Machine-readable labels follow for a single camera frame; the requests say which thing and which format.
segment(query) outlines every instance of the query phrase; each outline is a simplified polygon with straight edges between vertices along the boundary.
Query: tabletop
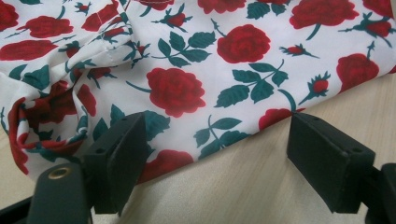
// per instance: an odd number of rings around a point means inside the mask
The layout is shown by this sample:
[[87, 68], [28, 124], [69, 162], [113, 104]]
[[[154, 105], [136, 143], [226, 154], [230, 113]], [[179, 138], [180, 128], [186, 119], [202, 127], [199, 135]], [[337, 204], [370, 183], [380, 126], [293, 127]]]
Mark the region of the tabletop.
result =
[[[304, 112], [320, 117], [376, 153], [375, 167], [396, 162], [396, 76], [364, 83]], [[364, 223], [332, 214], [287, 158], [290, 119], [204, 160], [138, 185], [121, 218], [94, 223]], [[0, 131], [0, 209], [33, 194], [35, 183], [12, 160]]]

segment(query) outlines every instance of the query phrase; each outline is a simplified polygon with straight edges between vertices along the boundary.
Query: light wood surface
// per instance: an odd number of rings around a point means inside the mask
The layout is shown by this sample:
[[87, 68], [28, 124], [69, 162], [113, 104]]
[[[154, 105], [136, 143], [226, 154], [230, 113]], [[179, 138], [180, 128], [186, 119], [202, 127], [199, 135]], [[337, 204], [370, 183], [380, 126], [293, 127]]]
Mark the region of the light wood surface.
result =
[[[305, 110], [376, 153], [375, 167], [396, 162], [396, 76], [377, 78]], [[94, 223], [364, 223], [332, 214], [287, 159], [290, 119], [221, 152], [135, 187], [121, 218]], [[0, 209], [33, 194], [0, 131]]]

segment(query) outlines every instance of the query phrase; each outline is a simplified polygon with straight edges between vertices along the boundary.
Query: crumpled fabric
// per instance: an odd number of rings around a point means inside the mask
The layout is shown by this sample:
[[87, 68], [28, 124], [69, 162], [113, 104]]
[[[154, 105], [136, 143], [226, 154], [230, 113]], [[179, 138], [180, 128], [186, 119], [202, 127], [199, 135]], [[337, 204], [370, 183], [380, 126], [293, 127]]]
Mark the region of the crumpled fabric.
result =
[[144, 182], [388, 74], [395, 27], [389, 0], [2, 0], [1, 125], [36, 179], [144, 112]]

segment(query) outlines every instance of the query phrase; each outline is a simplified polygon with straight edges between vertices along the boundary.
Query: floral fabric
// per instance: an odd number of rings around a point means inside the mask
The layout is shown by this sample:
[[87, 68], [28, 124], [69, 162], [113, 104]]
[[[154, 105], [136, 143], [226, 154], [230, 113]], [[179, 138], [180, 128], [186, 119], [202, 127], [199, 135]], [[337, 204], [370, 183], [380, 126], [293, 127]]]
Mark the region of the floral fabric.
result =
[[0, 0], [0, 118], [32, 178], [144, 112], [140, 181], [396, 64], [389, 0]]

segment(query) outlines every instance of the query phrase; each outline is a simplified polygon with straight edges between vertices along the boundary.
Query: cloth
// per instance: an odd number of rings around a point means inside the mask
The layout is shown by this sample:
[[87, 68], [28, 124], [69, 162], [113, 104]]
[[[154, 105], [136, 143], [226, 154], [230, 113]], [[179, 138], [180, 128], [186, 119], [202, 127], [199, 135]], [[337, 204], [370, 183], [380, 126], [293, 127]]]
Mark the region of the cloth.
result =
[[36, 179], [144, 112], [140, 182], [396, 64], [389, 0], [0, 0], [0, 117]]

